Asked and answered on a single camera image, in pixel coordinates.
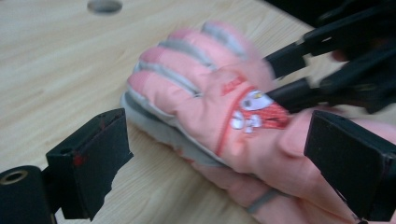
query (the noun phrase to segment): wooden table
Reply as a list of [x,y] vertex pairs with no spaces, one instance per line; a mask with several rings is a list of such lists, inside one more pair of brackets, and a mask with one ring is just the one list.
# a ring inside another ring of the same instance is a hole
[[[0,1],[0,172],[47,166],[45,153],[97,114],[120,107],[125,80],[140,53],[180,27],[227,21],[262,56],[294,42],[309,27],[261,1],[124,0],[114,15],[87,1]],[[315,82],[340,64],[327,55],[301,76]],[[394,107],[373,119],[396,123]],[[134,158],[121,168],[93,223],[256,223],[169,147],[128,125]],[[64,220],[59,223],[89,223]]]

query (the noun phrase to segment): wooden surface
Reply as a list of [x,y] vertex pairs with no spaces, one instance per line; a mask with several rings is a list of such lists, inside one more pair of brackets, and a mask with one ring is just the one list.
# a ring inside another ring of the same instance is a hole
[[[233,24],[265,56],[308,27],[260,1],[124,0],[115,15],[87,1],[0,1],[0,172],[47,166],[45,154],[97,114],[120,107],[139,54],[179,27]],[[329,74],[328,56],[297,77]],[[394,107],[373,119],[396,123]],[[255,223],[173,151],[129,124],[134,158],[121,168],[93,223]],[[89,223],[63,220],[59,223]]]

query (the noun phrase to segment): glove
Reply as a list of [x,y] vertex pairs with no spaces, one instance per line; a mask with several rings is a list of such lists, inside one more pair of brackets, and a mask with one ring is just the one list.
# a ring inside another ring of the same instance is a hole
[[[313,109],[288,115],[264,94],[272,80],[242,35],[208,22],[144,52],[121,104],[139,128],[172,145],[261,223],[358,222],[303,155]],[[396,142],[392,126],[355,122]]]

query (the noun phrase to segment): cartoon print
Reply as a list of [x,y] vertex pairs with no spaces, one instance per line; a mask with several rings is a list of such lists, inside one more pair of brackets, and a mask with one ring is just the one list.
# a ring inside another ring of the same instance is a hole
[[283,129],[288,122],[286,110],[261,91],[250,91],[238,104],[231,126],[236,130],[245,128],[253,133],[254,128]]

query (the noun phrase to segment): white cartoon face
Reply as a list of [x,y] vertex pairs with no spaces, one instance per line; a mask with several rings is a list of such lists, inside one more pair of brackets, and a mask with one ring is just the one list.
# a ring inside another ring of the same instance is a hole
[[259,110],[267,107],[273,102],[262,91],[251,91],[247,96],[241,100],[241,108],[245,110]]

